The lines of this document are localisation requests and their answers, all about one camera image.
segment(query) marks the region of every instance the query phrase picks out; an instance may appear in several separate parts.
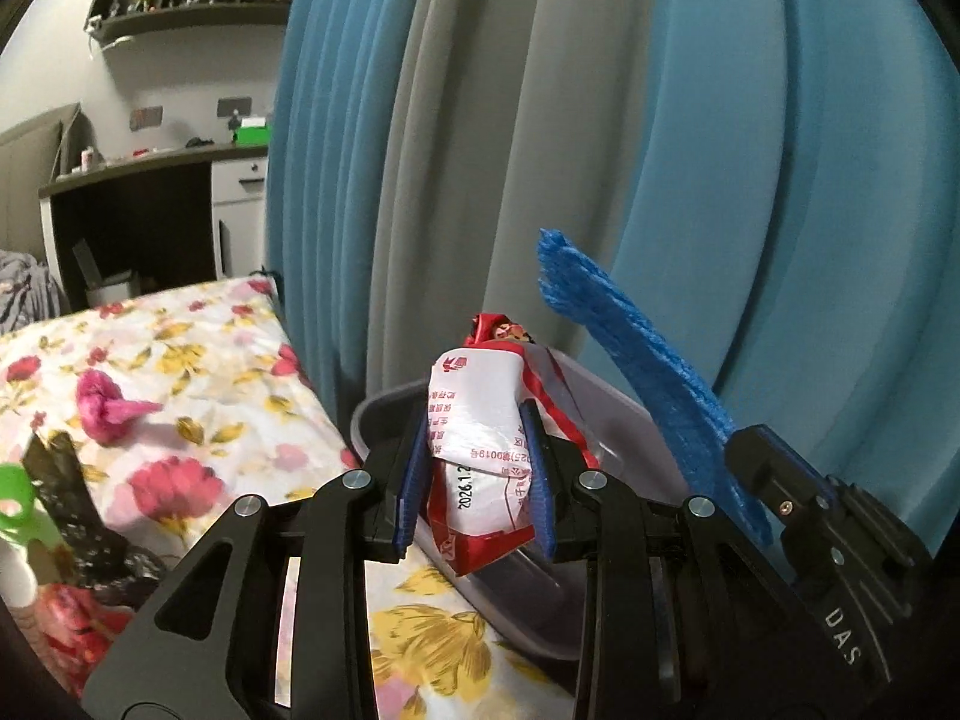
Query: green box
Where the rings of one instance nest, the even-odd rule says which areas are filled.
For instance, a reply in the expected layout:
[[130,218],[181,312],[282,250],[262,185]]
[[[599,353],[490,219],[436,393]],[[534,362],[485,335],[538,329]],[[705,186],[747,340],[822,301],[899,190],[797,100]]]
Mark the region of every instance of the green box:
[[267,127],[238,127],[233,141],[238,146],[267,146],[270,143],[270,124]]

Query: headboard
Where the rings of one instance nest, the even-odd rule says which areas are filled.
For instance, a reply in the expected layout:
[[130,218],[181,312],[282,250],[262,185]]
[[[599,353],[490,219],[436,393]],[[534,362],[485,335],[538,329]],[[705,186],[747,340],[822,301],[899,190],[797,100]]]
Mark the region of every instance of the headboard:
[[37,191],[80,161],[81,118],[74,103],[0,133],[0,250],[46,260]]

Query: desk top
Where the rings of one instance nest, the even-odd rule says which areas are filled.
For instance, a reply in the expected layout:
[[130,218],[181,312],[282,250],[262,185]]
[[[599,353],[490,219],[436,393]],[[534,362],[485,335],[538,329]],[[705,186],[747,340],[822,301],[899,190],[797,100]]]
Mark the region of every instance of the desk top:
[[40,187],[40,199],[62,194],[65,191],[109,181],[125,175],[135,175],[147,170],[161,170],[164,167],[197,165],[202,162],[221,162],[227,159],[256,159],[267,155],[267,146],[234,146],[233,143],[215,143],[213,146],[194,146],[194,148],[173,148],[170,151],[156,151],[142,157],[131,157],[122,162],[93,167],[87,172],[75,172],[59,180]]

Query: transparent plastic box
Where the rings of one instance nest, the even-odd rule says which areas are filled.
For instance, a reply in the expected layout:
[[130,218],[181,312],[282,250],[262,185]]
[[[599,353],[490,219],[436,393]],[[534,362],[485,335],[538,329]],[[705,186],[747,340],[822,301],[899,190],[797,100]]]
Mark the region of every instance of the transparent plastic box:
[[[602,469],[645,498],[680,504],[688,486],[650,413],[570,357],[554,352],[584,420],[601,445]],[[368,398],[353,413],[350,440],[366,460],[370,447],[403,433],[428,380]],[[467,576],[455,576],[440,557],[430,527],[416,524],[416,545],[460,594],[512,645],[533,656],[577,661],[583,627],[587,567],[554,565],[536,543],[511,552]],[[658,572],[654,566],[654,579]]]

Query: metal screw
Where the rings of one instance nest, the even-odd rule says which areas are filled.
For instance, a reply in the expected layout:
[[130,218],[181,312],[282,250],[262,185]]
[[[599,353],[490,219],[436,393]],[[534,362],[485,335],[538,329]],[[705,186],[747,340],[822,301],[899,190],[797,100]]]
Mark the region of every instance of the metal screw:
[[240,517],[249,517],[260,511],[260,499],[256,495],[244,495],[239,501],[233,504],[234,512],[240,514]]
[[687,506],[695,517],[713,517],[713,513],[717,511],[709,498],[690,498]]
[[603,490],[607,486],[607,476],[603,471],[584,471],[579,475],[580,487],[587,490]]
[[348,490],[363,490],[370,482],[371,477],[367,471],[347,471],[343,476],[344,487]]

